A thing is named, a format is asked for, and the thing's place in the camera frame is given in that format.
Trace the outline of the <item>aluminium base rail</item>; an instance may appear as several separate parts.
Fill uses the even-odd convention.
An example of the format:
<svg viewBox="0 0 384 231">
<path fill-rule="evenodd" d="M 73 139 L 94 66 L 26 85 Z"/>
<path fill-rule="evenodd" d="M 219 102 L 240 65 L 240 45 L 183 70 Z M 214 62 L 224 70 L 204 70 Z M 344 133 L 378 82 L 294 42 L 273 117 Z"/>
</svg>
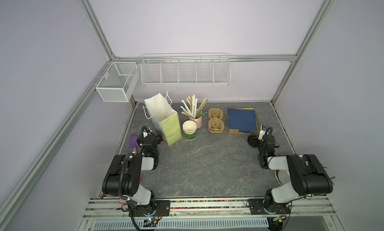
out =
<svg viewBox="0 0 384 231">
<path fill-rule="evenodd" d="M 293 201 L 269 214 L 261 197 L 165 198 L 152 215 L 135 211 L 130 218 L 118 199 L 90 200 L 80 231 L 342 231 L 326 196 Z"/>
</svg>

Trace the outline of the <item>green wrapped straw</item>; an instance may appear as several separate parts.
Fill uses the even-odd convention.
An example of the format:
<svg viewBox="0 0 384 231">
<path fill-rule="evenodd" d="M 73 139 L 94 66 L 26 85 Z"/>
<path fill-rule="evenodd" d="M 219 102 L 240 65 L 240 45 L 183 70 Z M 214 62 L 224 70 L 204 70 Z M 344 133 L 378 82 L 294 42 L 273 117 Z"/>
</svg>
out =
<svg viewBox="0 0 384 231">
<path fill-rule="evenodd" d="M 208 112 L 204 112 L 204 113 L 202 113 L 201 115 L 197 116 L 197 119 L 199 119 L 199 118 L 205 116 L 207 113 L 208 113 Z"/>
</svg>

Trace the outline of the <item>pink metal straw bucket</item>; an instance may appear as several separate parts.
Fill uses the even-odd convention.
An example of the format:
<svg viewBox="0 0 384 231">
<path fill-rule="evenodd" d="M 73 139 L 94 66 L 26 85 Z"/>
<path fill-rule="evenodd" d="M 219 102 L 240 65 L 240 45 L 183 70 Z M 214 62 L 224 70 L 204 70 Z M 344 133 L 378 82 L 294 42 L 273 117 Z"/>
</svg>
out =
<svg viewBox="0 0 384 231">
<path fill-rule="evenodd" d="M 202 125 L 203 125 L 203 116 L 202 116 L 203 112 L 200 111 L 198 113 L 198 117 L 195 119 L 195 118 L 190 118 L 191 121 L 194 121 L 196 124 L 197 124 L 197 129 L 201 128 Z"/>
</svg>

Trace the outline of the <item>green paper gift bag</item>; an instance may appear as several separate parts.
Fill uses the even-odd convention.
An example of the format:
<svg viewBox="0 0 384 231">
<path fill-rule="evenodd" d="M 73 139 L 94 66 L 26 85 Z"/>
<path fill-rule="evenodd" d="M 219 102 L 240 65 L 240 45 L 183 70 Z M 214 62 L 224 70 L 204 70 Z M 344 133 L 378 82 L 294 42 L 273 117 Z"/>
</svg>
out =
<svg viewBox="0 0 384 231">
<path fill-rule="evenodd" d="M 161 93 L 145 99 L 143 109 L 147 119 L 151 119 L 155 127 L 162 133 L 168 146 L 182 138 L 179 114 L 172 108 L 169 91 L 166 96 Z"/>
</svg>

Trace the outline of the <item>brown pulp cup carrier stack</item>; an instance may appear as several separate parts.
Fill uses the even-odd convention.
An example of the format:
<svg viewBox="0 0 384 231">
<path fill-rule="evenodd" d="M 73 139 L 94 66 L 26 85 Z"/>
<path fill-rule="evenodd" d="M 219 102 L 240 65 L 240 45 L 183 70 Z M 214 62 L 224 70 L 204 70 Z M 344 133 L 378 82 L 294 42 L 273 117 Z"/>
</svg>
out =
<svg viewBox="0 0 384 231">
<path fill-rule="evenodd" d="M 223 110 L 219 108 L 210 108 L 209 109 L 209 122 L 208 128 L 211 133 L 222 133 L 224 131 L 225 125 L 223 121 Z"/>
</svg>

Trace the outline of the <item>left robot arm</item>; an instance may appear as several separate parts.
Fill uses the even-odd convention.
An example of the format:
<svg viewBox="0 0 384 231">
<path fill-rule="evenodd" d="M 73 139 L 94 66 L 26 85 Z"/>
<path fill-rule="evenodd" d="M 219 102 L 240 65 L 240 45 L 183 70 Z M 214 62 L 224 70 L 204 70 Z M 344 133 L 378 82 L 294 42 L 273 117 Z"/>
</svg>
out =
<svg viewBox="0 0 384 231">
<path fill-rule="evenodd" d="M 154 192 L 144 188 L 140 181 L 143 171 L 157 168 L 158 144 L 162 141 L 161 135 L 131 135 L 129 147 L 133 152 L 114 156 L 102 183 L 103 194 L 120 198 L 136 214 L 154 215 L 157 208 Z"/>
</svg>

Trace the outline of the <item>black cup lid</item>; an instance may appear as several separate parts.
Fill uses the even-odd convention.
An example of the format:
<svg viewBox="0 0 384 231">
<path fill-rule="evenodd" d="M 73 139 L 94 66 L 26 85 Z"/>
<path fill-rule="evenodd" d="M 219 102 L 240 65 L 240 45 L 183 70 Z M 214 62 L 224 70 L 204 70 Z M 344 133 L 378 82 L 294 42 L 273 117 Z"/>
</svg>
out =
<svg viewBox="0 0 384 231">
<path fill-rule="evenodd" d="M 248 136 L 247 142 L 253 148 L 258 148 L 260 146 L 259 136 L 250 135 Z"/>
</svg>

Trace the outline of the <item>small white mesh basket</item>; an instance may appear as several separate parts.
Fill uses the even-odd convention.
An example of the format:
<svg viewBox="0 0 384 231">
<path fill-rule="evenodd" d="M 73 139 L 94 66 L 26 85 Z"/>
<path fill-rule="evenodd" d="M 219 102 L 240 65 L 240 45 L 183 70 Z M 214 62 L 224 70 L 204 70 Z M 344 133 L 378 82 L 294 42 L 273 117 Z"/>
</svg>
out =
<svg viewBox="0 0 384 231">
<path fill-rule="evenodd" d="M 136 62 L 112 62 L 96 90 L 104 102 L 130 102 L 140 74 Z"/>
</svg>

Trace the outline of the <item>green paper cup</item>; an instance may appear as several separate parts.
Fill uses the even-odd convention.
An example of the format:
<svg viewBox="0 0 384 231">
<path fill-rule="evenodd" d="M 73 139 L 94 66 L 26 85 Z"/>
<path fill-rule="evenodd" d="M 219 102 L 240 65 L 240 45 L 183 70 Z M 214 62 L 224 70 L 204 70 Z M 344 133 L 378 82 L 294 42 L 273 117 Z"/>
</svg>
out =
<svg viewBox="0 0 384 231">
<path fill-rule="evenodd" d="M 187 140 L 191 141 L 195 138 L 196 130 L 197 124 L 194 121 L 188 120 L 183 123 L 183 131 Z"/>
</svg>

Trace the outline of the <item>white wrapped straw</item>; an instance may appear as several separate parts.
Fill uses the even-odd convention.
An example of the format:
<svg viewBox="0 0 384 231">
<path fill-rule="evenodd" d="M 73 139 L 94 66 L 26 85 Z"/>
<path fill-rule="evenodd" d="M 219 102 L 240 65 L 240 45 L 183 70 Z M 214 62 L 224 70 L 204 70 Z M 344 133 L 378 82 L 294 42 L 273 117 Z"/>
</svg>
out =
<svg viewBox="0 0 384 231">
<path fill-rule="evenodd" d="M 196 95 L 193 94 L 193 98 L 192 98 L 192 101 L 193 101 L 193 117 L 195 118 L 196 117 Z"/>
</svg>

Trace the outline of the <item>cardboard tray with napkins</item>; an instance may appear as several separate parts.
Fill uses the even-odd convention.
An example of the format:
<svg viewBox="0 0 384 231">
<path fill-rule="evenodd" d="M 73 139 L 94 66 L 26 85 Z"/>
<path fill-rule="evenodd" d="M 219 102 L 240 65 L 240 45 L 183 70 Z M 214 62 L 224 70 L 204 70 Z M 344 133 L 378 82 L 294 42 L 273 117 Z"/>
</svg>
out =
<svg viewBox="0 0 384 231">
<path fill-rule="evenodd" d="M 229 134 L 245 134 L 260 131 L 254 108 L 227 108 Z"/>
</svg>

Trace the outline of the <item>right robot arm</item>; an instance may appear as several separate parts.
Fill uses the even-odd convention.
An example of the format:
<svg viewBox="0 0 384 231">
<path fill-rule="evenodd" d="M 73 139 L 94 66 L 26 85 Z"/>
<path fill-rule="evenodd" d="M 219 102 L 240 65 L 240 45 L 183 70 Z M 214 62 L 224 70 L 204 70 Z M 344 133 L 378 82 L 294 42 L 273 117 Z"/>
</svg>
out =
<svg viewBox="0 0 384 231">
<path fill-rule="evenodd" d="M 267 213 L 274 214 L 291 201 L 333 191 L 334 184 L 315 155 L 276 156 L 275 148 L 275 137 L 263 135 L 258 145 L 259 163 L 266 170 L 287 171 L 290 180 L 266 191 L 263 206 Z"/>
</svg>

